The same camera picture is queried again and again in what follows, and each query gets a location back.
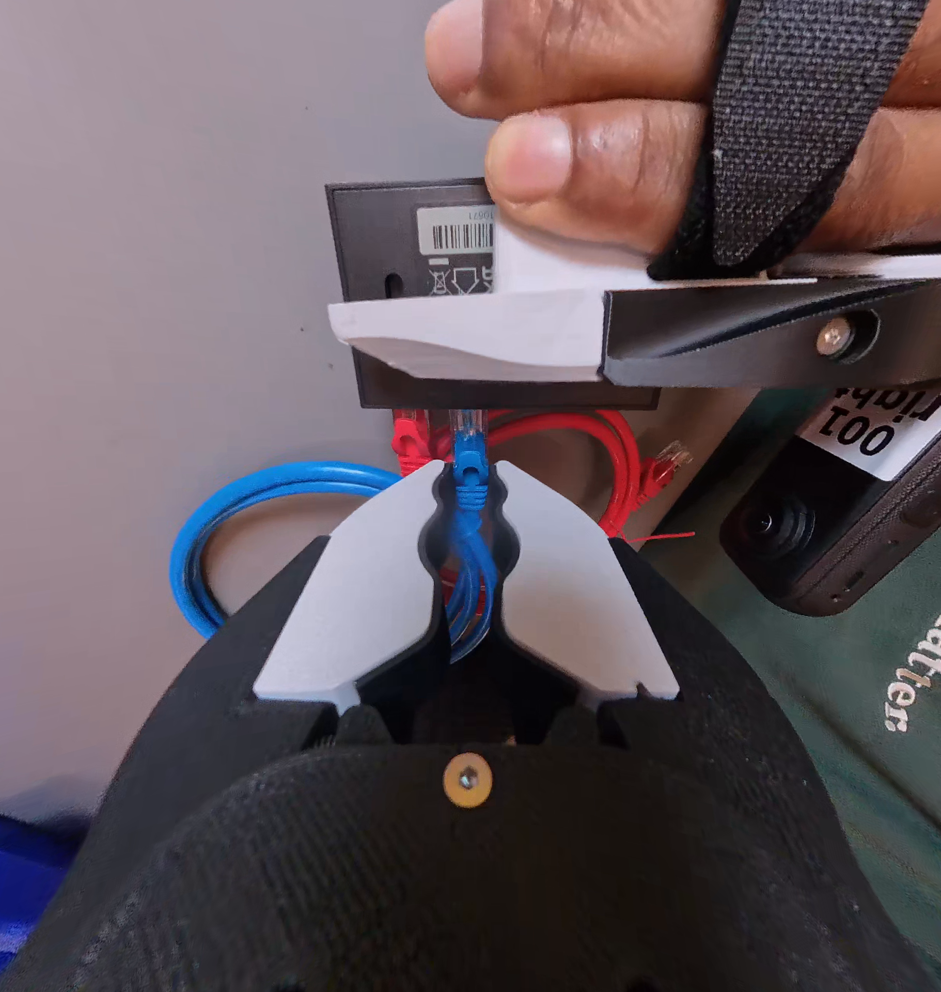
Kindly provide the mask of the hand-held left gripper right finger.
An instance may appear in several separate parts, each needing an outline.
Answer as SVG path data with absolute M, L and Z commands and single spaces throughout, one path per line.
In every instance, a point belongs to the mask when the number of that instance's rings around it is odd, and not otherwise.
M 517 556 L 501 594 L 510 642 L 568 677 L 586 703 L 673 701 L 678 681 L 604 531 L 508 461 L 494 465 Z

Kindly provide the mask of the blue plastic bin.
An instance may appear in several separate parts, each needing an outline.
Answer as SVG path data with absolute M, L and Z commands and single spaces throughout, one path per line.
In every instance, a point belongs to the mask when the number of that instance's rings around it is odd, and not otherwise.
M 89 825 L 34 825 L 0 814 L 0 973 L 17 955 L 64 880 Z

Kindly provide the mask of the black network switch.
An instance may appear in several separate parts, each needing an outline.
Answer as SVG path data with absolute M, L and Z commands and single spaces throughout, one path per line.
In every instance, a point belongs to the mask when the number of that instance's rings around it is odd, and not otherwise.
M 491 290 L 493 202 L 483 178 L 330 183 L 328 213 L 346 303 L 446 299 Z M 418 378 L 352 349 L 366 409 L 655 411 L 660 389 Z

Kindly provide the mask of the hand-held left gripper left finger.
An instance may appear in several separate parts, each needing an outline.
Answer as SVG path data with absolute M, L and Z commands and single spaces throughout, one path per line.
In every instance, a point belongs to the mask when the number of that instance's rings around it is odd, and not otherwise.
M 430 635 L 438 581 L 420 539 L 446 467 L 428 462 L 334 529 L 255 679 L 260 700 L 345 711 L 368 676 Z

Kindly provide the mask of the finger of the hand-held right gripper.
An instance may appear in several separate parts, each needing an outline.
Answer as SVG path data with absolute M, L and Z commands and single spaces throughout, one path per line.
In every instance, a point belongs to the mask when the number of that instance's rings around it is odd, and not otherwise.
M 593 382 L 604 298 L 597 290 L 475 293 L 330 304 L 343 344 L 419 379 Z

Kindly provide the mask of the person's right hand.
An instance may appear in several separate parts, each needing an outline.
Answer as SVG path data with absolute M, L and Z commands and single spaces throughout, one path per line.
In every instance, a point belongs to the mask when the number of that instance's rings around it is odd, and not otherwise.
M 725 3 L 449 2 L 425 33 L 428 79 L 494 120 L 484 176 L 510 220 L 663 252 L 707 124 Z M 835 200 L 801 246 L 941 243 L 941 1 L 929 2 Z

